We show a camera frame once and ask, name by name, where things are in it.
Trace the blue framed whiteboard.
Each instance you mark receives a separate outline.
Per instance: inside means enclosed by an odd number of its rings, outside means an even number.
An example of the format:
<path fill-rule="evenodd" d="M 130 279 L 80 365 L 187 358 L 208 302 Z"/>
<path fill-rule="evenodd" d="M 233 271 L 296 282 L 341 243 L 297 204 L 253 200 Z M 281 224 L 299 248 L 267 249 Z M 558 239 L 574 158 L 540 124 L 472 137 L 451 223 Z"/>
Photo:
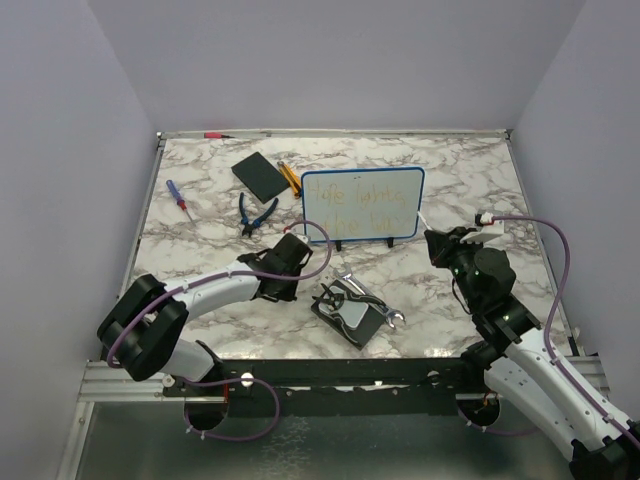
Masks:
<path fill-rule="evenodd" d="M 425 178 L 417 166 L 306 172 L 305 235 L 314 243 L 409 239 L 418 230 Z"/>

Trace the yellow capped white marker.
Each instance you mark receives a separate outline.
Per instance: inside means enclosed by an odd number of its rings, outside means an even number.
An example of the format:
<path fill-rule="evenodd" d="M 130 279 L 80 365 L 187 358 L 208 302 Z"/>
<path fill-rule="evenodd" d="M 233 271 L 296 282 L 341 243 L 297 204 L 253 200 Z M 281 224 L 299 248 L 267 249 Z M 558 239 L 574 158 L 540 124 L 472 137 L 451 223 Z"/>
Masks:
<path fill-rule="evenodd" d="M 427 222 L 426 218 L 424 217 L 421 211 L 417 211 L 417 216 L 427 231 L 433 230 L 433 228 L 429 225 L 429 223 Z"/>

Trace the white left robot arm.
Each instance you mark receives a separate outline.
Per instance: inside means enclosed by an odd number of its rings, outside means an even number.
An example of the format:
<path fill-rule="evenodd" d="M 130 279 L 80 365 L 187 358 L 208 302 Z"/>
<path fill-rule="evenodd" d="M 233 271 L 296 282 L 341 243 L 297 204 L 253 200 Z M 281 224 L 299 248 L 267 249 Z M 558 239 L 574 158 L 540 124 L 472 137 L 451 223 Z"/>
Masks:
<path fill-rule="evenodd" d="M 182 340 L 185 325 L 234 303 L 293 301 L 311 255 L 306 237 L 286 233 L 274 247 L 243 254 L 210 274 L 168 282 L 145 274 L 103 320 L 97 337 L 133 380 L 164 373 L 210 394 L 220 385 L 221 360 L 204 343 Z"/>

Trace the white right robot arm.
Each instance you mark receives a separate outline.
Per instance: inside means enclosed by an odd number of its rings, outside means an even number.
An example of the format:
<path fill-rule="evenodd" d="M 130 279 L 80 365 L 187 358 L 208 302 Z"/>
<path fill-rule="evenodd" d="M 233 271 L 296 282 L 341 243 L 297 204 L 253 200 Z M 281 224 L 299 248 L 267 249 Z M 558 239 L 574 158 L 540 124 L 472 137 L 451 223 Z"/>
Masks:
<path fill-rule="evenodd" d="M 482 337 L 463 354 L 461 383 L 487 387 L 515 406 L 560 451 L 574 478 L 638 478 L 638 422 L 597 391 L 516 298 L 506 252 L 485 246 L 477 228 L 424 236 L 431 264 L 451 273 Z"/>

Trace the yellow pencil behind whiteboard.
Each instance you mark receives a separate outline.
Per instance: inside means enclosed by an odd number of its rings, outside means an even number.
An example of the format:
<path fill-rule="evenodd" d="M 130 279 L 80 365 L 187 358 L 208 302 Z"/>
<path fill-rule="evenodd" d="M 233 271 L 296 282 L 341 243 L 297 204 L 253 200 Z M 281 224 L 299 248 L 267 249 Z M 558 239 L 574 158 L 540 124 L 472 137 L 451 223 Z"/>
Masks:
<path fill-rule="evenodd" d="M 300 179 L 295 175 L 291 167 L 283 161 L 277 161 L 276 165 L 279 172 L 287 180 L 290 188 L 293 191 L 294 197 L 296 199 L 299 199 L 302 195 L 302 185 Z"/>

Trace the black flat box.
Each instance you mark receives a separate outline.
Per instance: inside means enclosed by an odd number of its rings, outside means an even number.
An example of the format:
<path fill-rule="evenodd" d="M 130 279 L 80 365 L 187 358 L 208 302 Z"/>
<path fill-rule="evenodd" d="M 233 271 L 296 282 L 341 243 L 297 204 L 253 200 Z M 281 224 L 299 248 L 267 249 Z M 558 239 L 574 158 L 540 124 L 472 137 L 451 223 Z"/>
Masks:
<path fill-rule="evenodd" d="M 231 170 L 262 204 L 289 188 L 285 177 L 259 152 L 236 163 Z"/>

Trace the blue red screwdriver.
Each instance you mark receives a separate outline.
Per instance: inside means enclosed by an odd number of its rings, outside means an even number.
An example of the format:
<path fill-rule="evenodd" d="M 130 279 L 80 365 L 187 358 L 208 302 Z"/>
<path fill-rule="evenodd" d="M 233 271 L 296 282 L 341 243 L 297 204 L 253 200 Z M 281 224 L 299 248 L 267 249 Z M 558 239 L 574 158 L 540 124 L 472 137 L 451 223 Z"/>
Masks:
<path fill-rule="evenodd" d="M 189 219 L 189 221 L 193 222 L 193 218 L 192 218 L 192 216 L 191 216 L 191 214 L 190 214 L 190 212 L 188 210 L 186 202 L 185 202 L 183 196 L 181 195 L 180 191 L 176 187 L 175 183 L 172 180 L 167 180 L 166 181 L 166 186 L 167 186 L 171 196 L 173 197 L 176 205 L 186 215 L 186 217 Z"/>

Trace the red marker on rail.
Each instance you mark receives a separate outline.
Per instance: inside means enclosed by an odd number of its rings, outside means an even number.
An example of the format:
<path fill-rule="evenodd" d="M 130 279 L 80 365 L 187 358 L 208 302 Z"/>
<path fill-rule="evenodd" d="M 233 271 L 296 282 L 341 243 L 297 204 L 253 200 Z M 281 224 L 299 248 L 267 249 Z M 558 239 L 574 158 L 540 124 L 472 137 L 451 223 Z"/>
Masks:
<path fill-rule="evenodd" d="M 219 132 L 205 132 L 203 134 L 203 138 L 205 139 L 233 139 L 235 138 L 232 135 L 223 134 Z"/>

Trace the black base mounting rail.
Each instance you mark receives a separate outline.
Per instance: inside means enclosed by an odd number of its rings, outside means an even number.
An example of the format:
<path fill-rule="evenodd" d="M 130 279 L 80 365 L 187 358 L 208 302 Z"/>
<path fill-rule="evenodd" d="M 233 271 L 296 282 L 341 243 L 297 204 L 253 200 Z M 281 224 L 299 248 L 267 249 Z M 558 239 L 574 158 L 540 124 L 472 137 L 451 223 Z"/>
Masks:
<path fill-rule="evenodd" d="M 365 416 L 426 413 L 454 416 L 488 397 L 481 369 L 465 358 L 227 360 L 214 381 L 249 377 L 228 387 L 177 379 L 163 389 L 198 413 L 231 417 Z"/>

